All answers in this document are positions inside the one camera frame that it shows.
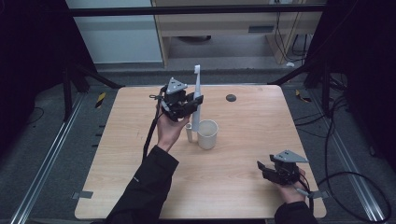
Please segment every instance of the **wire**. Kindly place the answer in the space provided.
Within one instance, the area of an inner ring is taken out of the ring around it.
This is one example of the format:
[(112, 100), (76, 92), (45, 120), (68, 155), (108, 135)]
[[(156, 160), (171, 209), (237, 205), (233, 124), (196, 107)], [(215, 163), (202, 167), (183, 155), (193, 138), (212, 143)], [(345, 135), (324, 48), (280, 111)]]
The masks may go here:
[(348, 11), (348, 13), (345, 15), (345, 17), (340, 21), (340, 23), (338, 23), (338, 25), (332, 30), (332, 32), (327, 36), (327, 38), (322, 42), (322, 44), (312, 53), (310, 54), (310, 58), (315, 58), (318, 52), (320, 52), (321, 48), (323, 48), (323, 46), (325, 46), (327, 44), (327, 42), (329, 42), (330, 39), (332, 39), (332, 36), (338, 31), (338, 29), (340, 29), (341, 25), (347, 20), (347, 18), (350, 16), (350, 14), (352, 13), (352, 11), (355, 9), (356, 5), (358, 4), (359, 0), (355, 1), (355, 4), (353, 5), (353, 7)]
[(38, 120), (40, 120), (40, 119), (44, 116), (44, 109), (43, 109), (43, 108), (41, 108), (41, 107), (35, 107), (35, 109), (41, 110), (41, 115), (38, 117), (38, 119), (35, 119), (35, 120), (32, 120), (32, 121), (27, 122), (26, 125), (35, 123), (35, 122), (37, 122)]
[[(276, 45), (277, 45), (277, 47), (279, 48), (279, 50), (280, 50), (280, 52), (282, 54), (283, 59), (285, 59), (287, 62), (291, 62), (291, 63), (303, 60), (303, 59), (292, 59), (292, 58), (290, 58), (287, 55), (286, 47), (285, 47), (285, 44), (284, 44), (284, 41), (283, 41), (283, 37), (282, 37), (282, 34), (280, 33), (280, 30), (279, 30), (279, 19), (280, 19), (280, 12), (277, 12), (276, 13), (275, 42), (276, 42)], [(280, 42), (282, 44), (283, 49), (279, 46), (279, 43), (277, 42), (277, 38), (276, 38), (277, 34), (279, 34)]]
[(148, 152), (149, 152), (149, 142), (151, 141), (151, 137), (154, 133), (155, 127), (157, 126), (157, 121), (160, 118), (160, 116), (163, 114), (161, 113), (160, 116), (160, 109), (161, 109), (161, 100), (163, 99), (163, 89), (160, 90), (160, 93), (156, 95), (150, 95), (149, 98), (153, 98), (154, 100), (157, 100), (157, 109), (155, 111), (155, 117), (151, 122), (151, 126), (148, 131), (148, 137), (146, 138), (146, 143), (143, 146), (143, 157), (142, 157), (142, 162), (146, 159)]
[[(391, 206), (390, 206), (390, 203), (389, 203), (388, 198), (385, 196), (385, 193), (381, 190), (381, 188), (380, 188), (373, 180), (369, 179), (367, 176), (364, 176), (364, 175), (361, 175), (361, 174), (358, 174), (358, 173), (354, 173), (354, 172), (339, 172), (339, 173), (335, 173), (335, 174), (333, 174), (333, 175), (329, 175), (329, 167), (328, 167), (328, 145), (329, 145), (330, 135), (331, 135), (331, 132), (332, 132), (332, 127), (334, 126), (334, 111), (336, 111), (336, 108), (337, 108), (336, 106), (342, 102), (342, 100), (338, 101), (339, 99), (341, 99), (341, 97), (338, 98), (338, 99), (334, 102), (334, 104), (333, 104), (333, 106), (332, 106), (332, 110), (331, 110), (331, 116), (330, 116), (330, 118), (331, 118), (331, 123), (330, 123), (329, 131), (327, 132), (326, 141), (325, 141), (325, 151), (324, 151), (324, 157), (325, 157), (325, 159), (324, 159), (324, 160), (325, 160), (325, 161), (324, 161), (324, 165), (325, 165), (325, 178), (324, 178), (323, 180), (319, 181), (319, 182), (318, 182), (318, 185), (320, 185), (320, 184), (322, 184), (324, 181), (326, 181), (327, 186), (328, 186), (328, 189), (329, 189), (329, 192), (330, 192), (330, 194), (332, 195), (332, 197), (334, 198), (334, 200), (337, 202), (337, 204), (340, 205), (345, 211), (347, 211), (350, 215), (352, 215), (353, 217), (357, 218), (358, 220), (364, 221), (364, 222), (369, 222), (369, 223), (383, 223), (383, 222), (386, 222), (386, 221), (387, 221), (388, 219), (390, 219), (390, 217), (391, 217)], [(333, 178), (333, 177), (335, 177), (335, 176), (338, 176), (338, 175), (346, 175), (346, 174), (348, 174), (348, 175), (358, 175), (358, 176), (360, 176), (360, 177), (363, 177), (363, 178), (365, 178), (366, 180), (368, 180), (368, 181), (378, 190), (378, 192), (379, 192), (379, 193), (381, 194), (381, 196), (384, 198), (384, 200), (385, 200), (385, 202), (386, 202), (386, 204), (387, 204), (387, 207), (388, 207), (388, 211), (389, 211), (388, 215), (387, 215), (384, 219), (382, 219), (382, 220), (380, 220), (380, 221), (372, 221), (372, 220), (367, 219), (367, 218), (365, 218), (365, 217), (360, 217), (359, 215), (357, 215), (357, 214), (353, 213), (352, 211), (350, 211), (349, 209), (347, 209), (347, 208), (336, 198), (334, 192), (332, 191), (332, 186), (331, 186), (331, 184), (330, 184), (330, 179)]]
[(318, 135), (318, 134), (315, 134), (315, 133), (311, 133), (311, 132), (306, 131), (306, 130), (304, 130), (304, 129), (299, 129), (299, 128), (297, 128), (297, 130), (298, 130), (298, 131), (301, 131), (301, 132), (304, 132), (304, 133), (308, 133), (308, 134), (314, 135), (315, 137), (326, 138), (326, 136), (321, 136), (321, 135)]

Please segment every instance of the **aluminum rail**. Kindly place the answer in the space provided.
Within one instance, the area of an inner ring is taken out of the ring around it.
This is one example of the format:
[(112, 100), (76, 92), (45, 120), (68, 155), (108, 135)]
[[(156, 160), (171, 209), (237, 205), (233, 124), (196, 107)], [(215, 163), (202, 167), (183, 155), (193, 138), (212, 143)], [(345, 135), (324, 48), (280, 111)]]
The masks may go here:
[(41, 190), (44, 187), (44, 184), (47, 180), (48, 175), (50, 174), (50, 170), (53, 164), (58, 157), (59, 152), (64, 144), (64, 140), (68, 135), (73, 122), (76, 119), (78, 111), (81, 108), (81, 104), (84, 100), (85, 93), (79, 93), (74, 104), (74, 110), (71, 114), (69, 120), (65, 121), (55, 137), (55, 140), (52, 143), (52, 146), (49, 149), (49, 152), (44, 159), (37, 175), (35, 176), (35, 180), (33, 181), (32, 185), (28, 189), (27, 193), (25, 194), (20, 206), (18, 207), (17, 211), (11, 218), (11, 224), (23, 224), (27, 220), (35, 201), (37, 200), (38, 195), (40, 194)]
[(224, 5), (224, 6), (188, 6), (188, 7), (113, 7), (113, 8), (71, 8), (68, 10), (44, 11), (50, 15), (72, 17), (97, 16), (143, 16), (176, 14), (215, 14), (215, 13), (263, 13), (263, 12), (316, 12), (339, 6), (326, 4), (286, 4), (286, 5)]
[[(321, 110), (321, 106), (319, 105), (320, 102), (319, 96), (315, 93), (315, 91), (311, 91), (310, 93), (311, 95), (313, 95), (313, 100), (316, 107), (322, 113), (322, 115), (324, 115), (324, 112)], [(326, 124), (326, 127), (330, 128), (330, 122), (326, 118), (324, 118), (323, 120)], [(358, 166), (353, 161), (352, 156), (347, 151), (347, 147), (344, 145), (344, 142), (340, 134), (337, 132), (337, 130), (334, 130), (331, 139), (334, 149), (338, 154), (338, 157), (340, 158), (340, 161), (343, 164), (344, 169), (346, 171), (361, 174)], [(382, 212), (378, 202), (376, 201), (374, 194), (371, 192), (367, 182), (363, 178), (354, 175), (353, 176), (350, 175), (349, 180), (357, 196), (361, 201), (361, 205), (363, 206), (363, 209), (366, 212), (367, 217), (370, 218), (370, 220), (372, 221), (383, 220), (385, 218), (384, 213)]]

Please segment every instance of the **wooden table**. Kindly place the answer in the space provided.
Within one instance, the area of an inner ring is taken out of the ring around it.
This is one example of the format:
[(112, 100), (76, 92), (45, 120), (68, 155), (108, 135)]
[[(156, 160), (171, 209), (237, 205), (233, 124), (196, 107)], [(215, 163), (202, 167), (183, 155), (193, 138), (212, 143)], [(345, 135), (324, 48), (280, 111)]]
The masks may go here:
[[(160, 87), (131, 87), (119, 90), (103, 133), (76, 217), (104, 218), (111, 211), (142, 160), (155, 104), (149, 98)], [(187, 93), (194, 87), (188, 87)], [(203, 86), (205, 96), (201, 119), (219, 125), (217, 144), (210, 150), (189, 143), (186, 132), (170, 150), (180, 164), (161, 218), (271, 218), (282, 204), (276, 187), (262, 178), (257, 161), (273, 164), (270, 154), (285, 149), (306, 158), (282, 90), (278, 86)], [(226, 96), (234, 94), (235, 102)], [(156, 133), (150, 148), (157, 143)], [(306, 171), (312, 190), (318, 189), (308, 163)], [(315, 200), (315, 216), (324, 217), (321, 199)]]

